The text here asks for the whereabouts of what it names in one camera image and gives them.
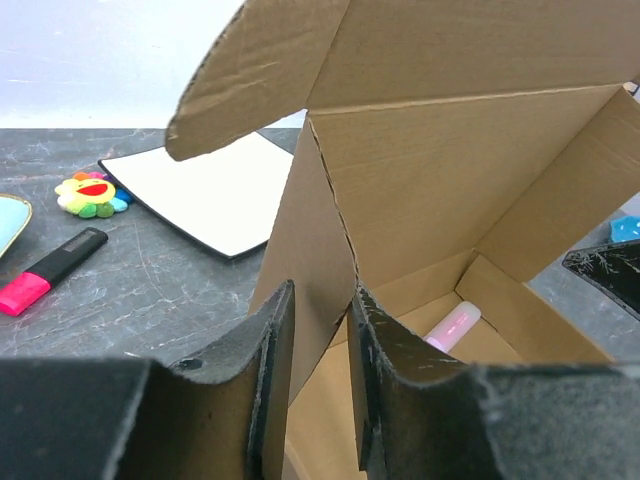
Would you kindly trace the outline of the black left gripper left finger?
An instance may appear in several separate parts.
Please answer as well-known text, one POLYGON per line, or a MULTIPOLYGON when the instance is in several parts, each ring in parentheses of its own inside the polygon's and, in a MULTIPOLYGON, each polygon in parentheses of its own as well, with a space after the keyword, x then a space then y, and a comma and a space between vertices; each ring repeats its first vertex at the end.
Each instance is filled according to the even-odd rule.
POLYGON ((1 363, 5 479, 277 479, 295 290, 194 354, 1 363))

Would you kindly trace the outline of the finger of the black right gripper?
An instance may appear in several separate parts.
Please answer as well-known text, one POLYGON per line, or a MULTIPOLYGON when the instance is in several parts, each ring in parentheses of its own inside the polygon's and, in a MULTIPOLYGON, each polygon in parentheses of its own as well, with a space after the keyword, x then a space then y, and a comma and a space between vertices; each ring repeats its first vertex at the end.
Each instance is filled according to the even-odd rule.
POLYGON ((569 251, 562 265, 639 320, 638 240, 569 251))

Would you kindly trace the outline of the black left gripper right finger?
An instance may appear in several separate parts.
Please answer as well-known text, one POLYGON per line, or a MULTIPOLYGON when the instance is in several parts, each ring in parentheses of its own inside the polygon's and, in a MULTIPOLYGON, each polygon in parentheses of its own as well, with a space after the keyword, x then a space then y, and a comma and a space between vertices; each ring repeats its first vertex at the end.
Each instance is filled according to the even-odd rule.
POLYGON ((635 479, 635 363, 466 364, 358 285, 348 311, 358 466, 371 479, 635 479))

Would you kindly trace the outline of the lilac highlighter pen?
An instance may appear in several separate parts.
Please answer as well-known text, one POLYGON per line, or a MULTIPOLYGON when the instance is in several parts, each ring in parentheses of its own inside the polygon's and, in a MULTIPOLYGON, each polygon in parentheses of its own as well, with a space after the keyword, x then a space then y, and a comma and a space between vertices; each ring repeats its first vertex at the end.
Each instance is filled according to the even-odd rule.
POLYGON ((452 348, 471 330, 481 318, 481 310, 468 301, 460 302, 423 340, 443 353, 452 348))

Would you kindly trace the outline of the brown cardboard box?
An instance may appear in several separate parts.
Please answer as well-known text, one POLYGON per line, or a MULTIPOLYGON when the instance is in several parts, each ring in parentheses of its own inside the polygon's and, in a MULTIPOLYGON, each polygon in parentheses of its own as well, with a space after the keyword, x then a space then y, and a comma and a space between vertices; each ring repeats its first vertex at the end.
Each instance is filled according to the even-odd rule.
POLYGON ((286 479, 358 466, 358 285, 466 364, 616 364, 529 281, 639 189, 635 1, 246 1, 166 134, 185 160, 306 111, 253 300, 292 280, 286 479))

